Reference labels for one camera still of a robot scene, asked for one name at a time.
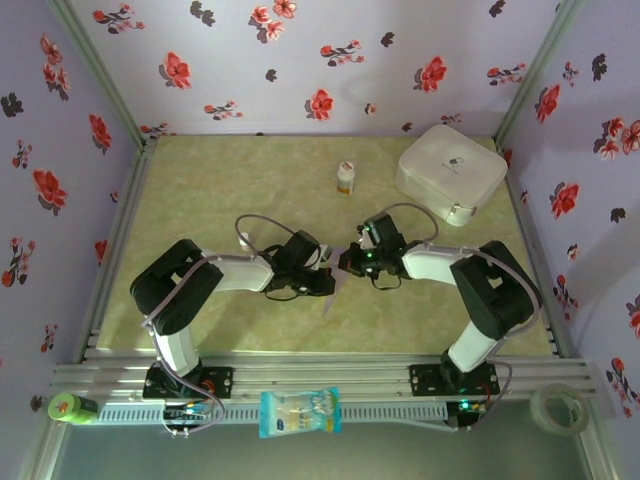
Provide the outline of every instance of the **table surface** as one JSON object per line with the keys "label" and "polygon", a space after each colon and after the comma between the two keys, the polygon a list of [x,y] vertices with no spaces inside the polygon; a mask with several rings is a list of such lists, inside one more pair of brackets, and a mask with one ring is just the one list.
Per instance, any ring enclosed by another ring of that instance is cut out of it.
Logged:
{"label": "table surface", "polygon": [[[162,138],[148,177],[105,314],[98,347],[151,348],[133,299],[132,280],[177,240],[202,249],[242,253],[233,225],[243,213],[275,218],[320,243],[346,247],[356,225],[384,207],[410,199],[394,184],[400,155],[415,141],[396,137]],[[493,148],[488,138],[478,143]],[[356,165],[355,188],[336,191],[340,162]],[[392,216],[407,241],[430,235],[429,220],[414,209]],[[529,271],[525,246],[506,185],[465,227],[439,221],[441,245],[480,246],[498,239]],[[286,232],[246,220],[259,248]],[[213,294],[191,324],[201,353],[214,351],[402,352],[439,354],[469,321],[457,289],[427,280],[380,292],[367,279],[349,277],[329,312],[324,298],[274,302],[254,292]],[[542,323],[509,340],[502,354],[551,352]]]}

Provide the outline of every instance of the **white plastic container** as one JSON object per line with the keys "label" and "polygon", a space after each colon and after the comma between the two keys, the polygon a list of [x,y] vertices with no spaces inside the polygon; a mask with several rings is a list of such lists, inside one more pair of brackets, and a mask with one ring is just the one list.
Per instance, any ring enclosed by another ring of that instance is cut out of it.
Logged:
{"label": "white plastic container", "polygon": [[429,129],[400,157],[396,186],[450,225],[466,225],[507,173],[498,154],[446,125]]}
{"label": "white plastic container", "polygon": [[353,163],[342,162],[338,167],[338,192],[351,195],[355,178],[356,169]]}

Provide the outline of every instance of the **clear tape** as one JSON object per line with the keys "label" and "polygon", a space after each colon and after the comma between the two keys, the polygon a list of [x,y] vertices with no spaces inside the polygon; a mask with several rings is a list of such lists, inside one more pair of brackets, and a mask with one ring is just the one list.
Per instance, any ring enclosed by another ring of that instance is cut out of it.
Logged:
{"label": "clear tape", "polygon": [[[549,413],[549,400],[558,399],[569,409],[569,425],[558,423]],[[575,388],[552,383],[537,390],[529,401],[529,410],[536,424],[545,432],[555,435],[577,435],[589,425],[587,401]]]}

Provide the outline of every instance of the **snack package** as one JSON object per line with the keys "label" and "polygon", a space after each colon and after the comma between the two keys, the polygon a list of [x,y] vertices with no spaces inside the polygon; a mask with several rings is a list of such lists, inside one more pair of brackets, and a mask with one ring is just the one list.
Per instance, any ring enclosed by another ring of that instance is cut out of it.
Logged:
{"label": "snack package", "polygon": [[260,395],[260,438],[290,433],[340,432],[338,389],[317,392],[262,392]]}

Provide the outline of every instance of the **small bottle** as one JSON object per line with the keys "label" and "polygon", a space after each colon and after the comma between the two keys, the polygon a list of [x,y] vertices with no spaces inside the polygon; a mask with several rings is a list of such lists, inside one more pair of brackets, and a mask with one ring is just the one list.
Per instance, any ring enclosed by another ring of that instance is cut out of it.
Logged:
{"label": "small bottle", "polygon": [[353,193],[353,181],[356,178],[356,169],[351,162],[342,162],[338,167],[338,192],[345,195]]}

